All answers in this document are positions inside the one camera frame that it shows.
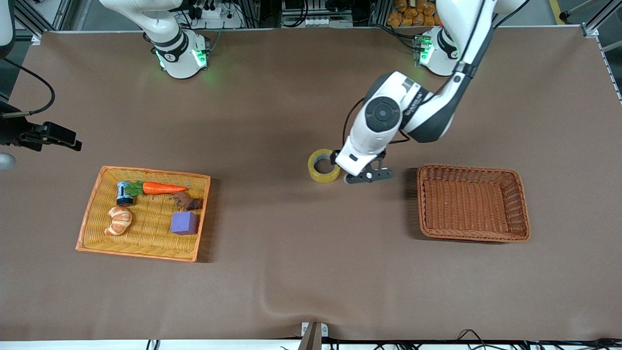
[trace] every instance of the orange wicker basket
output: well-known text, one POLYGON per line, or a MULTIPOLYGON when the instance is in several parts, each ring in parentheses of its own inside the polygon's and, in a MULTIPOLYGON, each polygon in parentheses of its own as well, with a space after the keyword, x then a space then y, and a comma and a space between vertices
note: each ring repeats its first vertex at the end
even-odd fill
POLYGON ((511 243, 531 235, 516 171, 425 164, 417 173, 417 200, 428 237, 511 243))
POLYGON ((197 261, 198 248, 207 210, 210 177, 141 168, 104 166, 88 200, 76 250, 132 257, 158 258, 183 262, 197 261), (170 220, 176 211, 167 194, 141 195, 128 207, 132 224, 125 233, 104 233, 111 222, 108 211, 116 206, 118 181, 150 181, 187 188, 192 198, 203 199, 203 207, 193 210, 199 215, 198 234, 176 235, 170 231, 170 220))

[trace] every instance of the wicker basket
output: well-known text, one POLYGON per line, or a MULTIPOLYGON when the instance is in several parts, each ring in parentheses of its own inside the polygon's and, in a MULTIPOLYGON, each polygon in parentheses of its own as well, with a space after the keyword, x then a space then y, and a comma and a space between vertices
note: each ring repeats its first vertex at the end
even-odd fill
POLYGON ((88 200, 76 250, 132 257, 158 258, 183 262, 197 261, 198 246, 205 220, 210 177, 141 168, 104 166, 88 200), (192 198, 203 199, 203 207, 193 210, 199 215, 198 234, 176 235, 170 231, 170 220, 176 211, 168 194, 141 195, 128 207, 132 224, 125 233, 109 236, 110 208, 116 206, 118 181, 151 181, 186 187, 192 198))
POLYGON ((428 237, 525 242, 531 234, 516 171, 425 164, 417 192, 419 225, 428 237))

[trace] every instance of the toy carrot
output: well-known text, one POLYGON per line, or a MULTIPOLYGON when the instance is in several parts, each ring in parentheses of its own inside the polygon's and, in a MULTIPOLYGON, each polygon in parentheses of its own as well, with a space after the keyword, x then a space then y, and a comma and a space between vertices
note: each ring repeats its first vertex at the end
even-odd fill
POLYGON ((186 191, 186 187, 158 184, 156 182, 130 182, 125 187, 125 193, 130 196, 138 196, 139 194, 166 194, 186 191))

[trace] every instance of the purple block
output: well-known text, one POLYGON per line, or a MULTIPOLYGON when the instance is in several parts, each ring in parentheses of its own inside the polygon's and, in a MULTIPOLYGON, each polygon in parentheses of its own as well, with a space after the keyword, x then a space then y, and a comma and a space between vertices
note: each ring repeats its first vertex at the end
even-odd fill
POLYGON ((170 231, 178 235, 197 234, 198 215, 193 212, 176 212, 170 221, 170 231))

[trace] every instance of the can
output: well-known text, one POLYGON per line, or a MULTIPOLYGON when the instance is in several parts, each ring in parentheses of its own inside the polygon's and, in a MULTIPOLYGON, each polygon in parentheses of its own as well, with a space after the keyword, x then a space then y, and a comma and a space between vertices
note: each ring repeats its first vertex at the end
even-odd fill
POLYGON ((129 185, 129 181, 117 182, 117 206, 129 207, 134 204, 134 198, 125 193, 125 187, 129 185))

